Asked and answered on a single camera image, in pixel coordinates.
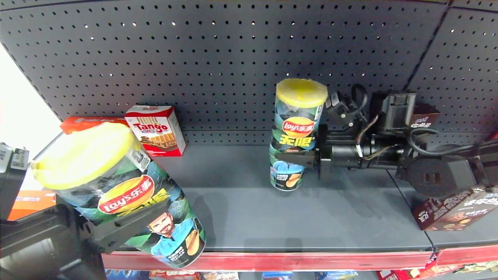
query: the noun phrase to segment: chocolate snack box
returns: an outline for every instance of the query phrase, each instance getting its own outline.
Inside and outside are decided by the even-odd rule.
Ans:
[[[416,105],[410,119],[412,128],[428,128],[439,117],[439,111],[429,104]]]
[[[171,106],[133,106],[125,119],[151,156],[181,156],[185,140]]]
[[[472,189],[446,199],[429,198],[412,214],[425,231],[461,231],[498,207],[498,193]]]

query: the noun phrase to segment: barcode label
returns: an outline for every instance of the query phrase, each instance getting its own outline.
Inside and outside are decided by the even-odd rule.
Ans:
[[[10,150],[9,146],[0,144],[0,173],[5,173],[7,170],[11,154],[12,150]]]
[[[142,150],[134,150],[131,153],[128,153],[128,158],[142,172],[147,169],[150,163],[150,157]]]
[[[24,163],[14,161],[14,162],[12,162],[12,166],[13,167],[24,167]]]
[[[12,156],[10,167],[13,169],[26,170],[28,168],[29,152],[24,149],[16,149]]]

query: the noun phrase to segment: perforated metal panel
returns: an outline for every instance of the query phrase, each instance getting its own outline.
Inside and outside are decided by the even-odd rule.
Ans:
[[[498,11],[498,2],[496,2],[496,0],[456,0],[453,1],[451,5],[456,7]]]
[[[498,128],[498,13],[449,10],[410,88],[441,112],[445,132]]]
[[[466,145],[486,141],[490,137],[488,133],[441,133],[427,137],[424,141],[428,146],[440,146],[446,144]]]
[[[402,88],[444,9],[411,1],[97,1],[4,11],[0,32],[60,119],[171,104],[184,130],[268,130],[274,85],[287,77],[330,91]]]
[[[77,1],[81,0],[0,0],[0,11],[8,9],[40,6],[40,5],[54,5],[54,4],[77,2]]]

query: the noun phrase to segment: potato chip can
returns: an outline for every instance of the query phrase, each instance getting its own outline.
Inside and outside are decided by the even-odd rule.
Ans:
[[[305,167],[277,160],[275,155],[315,148],[327,96],[327,87],[312,80],[286,79],[277,84],[270,144],[270,182],[275,188],[293,191],[300,186]]]
[[[95,225],[164,203],[167,211],[126,244],[174,269],[202,253],[205,232],[181,188],[123,124],[63,136],[31,164],[33,175]]]

